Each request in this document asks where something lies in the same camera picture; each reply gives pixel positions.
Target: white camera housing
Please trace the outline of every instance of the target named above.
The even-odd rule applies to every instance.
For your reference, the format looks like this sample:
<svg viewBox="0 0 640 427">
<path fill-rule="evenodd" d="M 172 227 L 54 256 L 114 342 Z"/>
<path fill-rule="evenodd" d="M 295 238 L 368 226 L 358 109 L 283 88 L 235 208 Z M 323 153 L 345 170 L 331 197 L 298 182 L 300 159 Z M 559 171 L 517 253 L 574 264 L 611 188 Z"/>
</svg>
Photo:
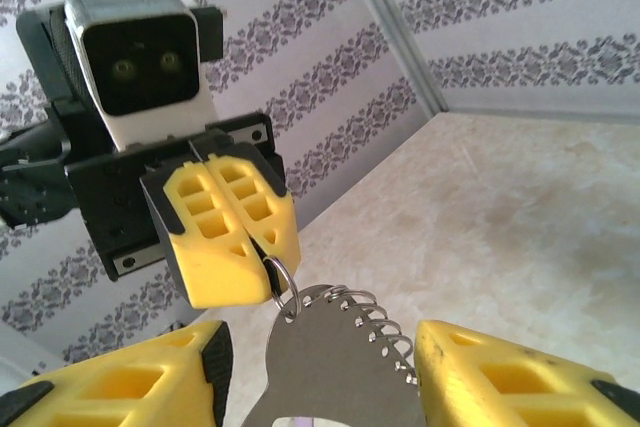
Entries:
<svg viewBox="0 0 640 427">
<path fill-rule="evenodd" d="M 188 0 L 68 0 L 82 75 L 118 151 L 218 120 Z"/>
</svg>

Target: yellow plastic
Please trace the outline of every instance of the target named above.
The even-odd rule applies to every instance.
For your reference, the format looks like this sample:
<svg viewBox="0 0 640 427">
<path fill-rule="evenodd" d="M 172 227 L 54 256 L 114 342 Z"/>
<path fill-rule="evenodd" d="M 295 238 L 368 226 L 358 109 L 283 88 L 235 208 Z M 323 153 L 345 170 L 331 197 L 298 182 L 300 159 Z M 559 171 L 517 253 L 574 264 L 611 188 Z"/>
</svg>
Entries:
<svg viewBox="0 0 640 427">
<path fill-rule="evenodd" d="M 434 427 L 637 427 L 591 386 L 609 374 L 438 321 L 423 321 L 416 368 Z"/>
<path fill-rule="evenodd" d="M 11 427 L 216 427 L 204 322 L 34 378 L 54 388 Z"/>
<path fill-rule="evenodd" d="M 194 308 L 258 304 L 269 279 L 251 239 L 294 274 L 300 244 L 293 198 L 278 197 L 247 160 L 211 156 L 176 169 L 164 191 L 185 227 L 170 239 Z M 283 290 L 286 282 L 281 279 Z"/>
</svg>

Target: patterned wallpaper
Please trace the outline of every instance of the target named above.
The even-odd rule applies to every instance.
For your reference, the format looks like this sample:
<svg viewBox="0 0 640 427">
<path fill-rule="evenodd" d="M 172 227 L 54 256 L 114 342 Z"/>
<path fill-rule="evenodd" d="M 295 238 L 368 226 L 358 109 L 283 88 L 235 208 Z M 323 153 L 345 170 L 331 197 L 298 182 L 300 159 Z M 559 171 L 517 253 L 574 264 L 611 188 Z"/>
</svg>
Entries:
<svg viewBox="0 0 640 427">
<path fill-rule="evenodd" d="M 396 0 L 451 110 L 638 117 L 637 0 Z"/>
<path fill-rule="evenodd" d="M 15 34 L 25 8 L 0 0 L 0 128 L 43 118 L 43 95 Z M 364 0 L 201 0 L 227 12 L 226 52 L 207 67 L 225 117 L 274 119 L 300 226 L 419 129 L 427 109 Z M 110 282 L 79 213 L 0 234 L 2 320 L 73 362 L 157 335 L 196 313 L 164 264 Z"/>
</svg>

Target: yellow gripper pad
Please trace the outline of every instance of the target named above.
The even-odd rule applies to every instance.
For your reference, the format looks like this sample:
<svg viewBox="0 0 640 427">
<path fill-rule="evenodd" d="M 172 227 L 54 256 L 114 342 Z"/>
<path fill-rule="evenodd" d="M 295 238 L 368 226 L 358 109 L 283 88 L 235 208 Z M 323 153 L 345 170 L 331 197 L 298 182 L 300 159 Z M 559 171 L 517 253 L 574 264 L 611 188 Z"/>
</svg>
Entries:
<svg viewBox="0 0 640 427">
<path fill-rule="evenodd" d="M 232 144 L 141 180 L 176 286 L 194 308 L 265 302 L 274 279 L 286 290 L 263 259 L 297 270 L 293 198 L 255 146 Z"/>
<path fill-rule="evenodd" d="M 43 374 L 0 397 L 10 427 L 220 427 L 233 353 L 203 322 Z"/>
<path fill-rule="evenodd" d="M 638 427 L 640 394 L 609 374 L 438 321 L 416 337 L 434 427 Z"/>
</svg>

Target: key ring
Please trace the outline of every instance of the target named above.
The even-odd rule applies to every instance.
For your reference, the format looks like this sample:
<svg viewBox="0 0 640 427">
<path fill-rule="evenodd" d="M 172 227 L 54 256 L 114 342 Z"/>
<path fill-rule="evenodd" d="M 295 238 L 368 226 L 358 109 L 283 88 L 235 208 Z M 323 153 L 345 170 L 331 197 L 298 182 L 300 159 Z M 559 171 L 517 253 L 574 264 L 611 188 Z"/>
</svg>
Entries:
<svg viewBox="0 0 640 427">
<path fill-rule="evenodd" d="M 282 274 L 282 276 L 284 277 L 284 280 L 287 281 L 287 284 L 289 284 L 289 289 L 291 290 L 291 295 L 293 296 L 293 301 L 296 305 L 296 310 L 295 312 L 292 312 L 292 311 L 286 312 L 284 315 L 289 320 L 295 319 L 298 316 L 298 314 L 302 312 L 302 299 L 300 298 L 300 292 L 298 291 L 298 286 L 293 280 L 292 275 L 289 273 L 287 268 L 284 266 L 282 262 L 280 262 L 280 260 L 277 257 L 267 256 L 264 258 L 263 262 L 265 264 L 270 264 L 271 266 L 275 267 Z M 282 311 L 284 309 L 284 304 L 285 304 L 284 301 L 282 300 L 282 296 L 280 296 L 275 290 L 271 289 L 271 297 L 273 298 L 274 302 L 278 306 L 278 309 Z"/>
</svg>

